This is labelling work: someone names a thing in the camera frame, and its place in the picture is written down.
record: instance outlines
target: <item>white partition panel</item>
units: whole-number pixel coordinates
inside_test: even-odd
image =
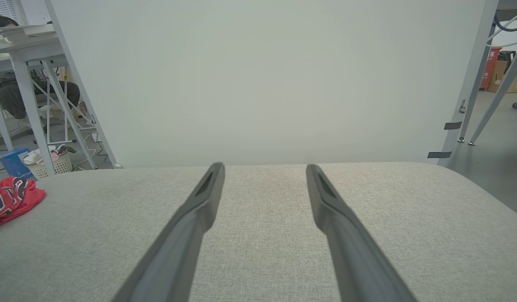
[[[486,5],[47,3],[125,168],[436,163]]]

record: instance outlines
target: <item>white basket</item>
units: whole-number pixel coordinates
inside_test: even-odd
[[[27,167],[38,180],[40,178],[48,177],[48,170],[46,169],[45,164],[34,164],[32,166]],[[70,162],[68,152],[64,153],[56,161],[54,161],[53,167],[55,168],[55,174],[61,174],[72,171],[72,162]]]

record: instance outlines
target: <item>window blind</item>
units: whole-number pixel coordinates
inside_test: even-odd
[[[13,0],[0,0],[0,15],[9,17],[14,21],[18,21],[16,11],[14,10]]]

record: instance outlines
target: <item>red cloth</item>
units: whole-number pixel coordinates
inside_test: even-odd
[[[34,181],[7,177],[0,182],[0,225],[27,213],[42,201],[46,192],[35,187]]]

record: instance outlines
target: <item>blue box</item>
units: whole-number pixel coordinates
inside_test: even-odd
[[[7,170],[10,176],[29,178],[33,176],[28,167],[26,167],[22,160],[28,155],[29,149],[17,148],[7,153],[0,155],[0,161],[3,168]]]

